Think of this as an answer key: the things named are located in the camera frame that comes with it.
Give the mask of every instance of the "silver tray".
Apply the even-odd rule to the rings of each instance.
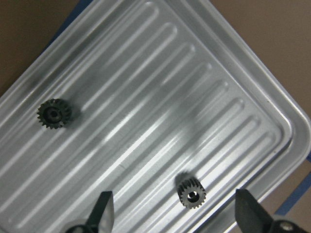
[[[38,107],[74,121],[49,130]],[[114,233],[228,231],[233,195],[266,197],[310,151],[311,127],[207,0],[94,1],[0,99],[0,227],[56,233],[114,193]],[[187,210],[174,180],[194,173]]]

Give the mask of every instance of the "gear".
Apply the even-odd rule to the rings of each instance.
[[[38,118],[46,128],[57,129],[67,124],[71,117],[71,108],[68,103],[61,99],[51,99],[38,109]]]
[[[206,192],[196,178],[188,178],[180,183],[177,189],[180,202],[189,209],[199,207],[206,198]]]

